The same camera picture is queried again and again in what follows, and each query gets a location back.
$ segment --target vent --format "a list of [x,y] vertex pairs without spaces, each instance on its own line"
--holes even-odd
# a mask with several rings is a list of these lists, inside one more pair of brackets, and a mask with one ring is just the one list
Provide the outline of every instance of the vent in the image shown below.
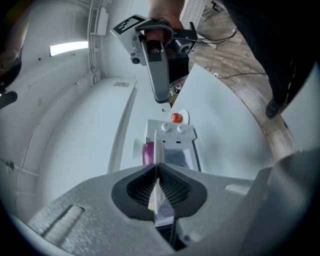
[[130,83],[128,82],[116,82],[114,84],[114,86],[117,86],[117,87],[129,87]]
[[98,11],[99,11],[98,8],[93,8],[92,9],[89,34],[95,34],[96,33]]

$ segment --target wall-mounted unit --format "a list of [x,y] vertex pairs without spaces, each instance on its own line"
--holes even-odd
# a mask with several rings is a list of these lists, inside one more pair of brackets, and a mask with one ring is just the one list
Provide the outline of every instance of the wall-mounted unit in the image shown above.
[[106,13],[105,8],[92,8],[89,34],[105,36],[107,32],[108,17],[109,14]]

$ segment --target person's arm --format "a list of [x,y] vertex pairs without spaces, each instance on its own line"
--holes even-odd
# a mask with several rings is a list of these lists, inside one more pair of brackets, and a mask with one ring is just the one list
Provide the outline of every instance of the person's arm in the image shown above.
[[[167,20],[173,29],[183,29],[180,14],[184,8],[185,0],[149,0],[151,4],[149,18],[162,18]],[[146,33],[147,40],[162,40],[165,32],[162,29],[153,29]]]

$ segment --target white table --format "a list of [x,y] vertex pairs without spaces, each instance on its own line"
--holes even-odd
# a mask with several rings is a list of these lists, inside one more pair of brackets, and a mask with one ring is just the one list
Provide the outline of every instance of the white table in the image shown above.
[[274,165],[267,141],[248,108],[218,78],[194,64],[169,116],[182,109],[194,125],[201,171],[253,180]]

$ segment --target white appliance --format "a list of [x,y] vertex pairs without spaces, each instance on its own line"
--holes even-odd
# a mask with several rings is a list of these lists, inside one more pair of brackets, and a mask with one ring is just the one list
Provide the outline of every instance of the white appliance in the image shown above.
[[[164,144],[164,163],[173,164],[194,171],[199,171],[193,140],[196,133],[192,124],[149,119],[146,122],[143,143],[155,142],[155,131]],[[154,144],[156,155],[160,143]]]
[[92,8],[89,34],[105,36],[107,33],[108,17],[109,14],[106,12],[105,8]]

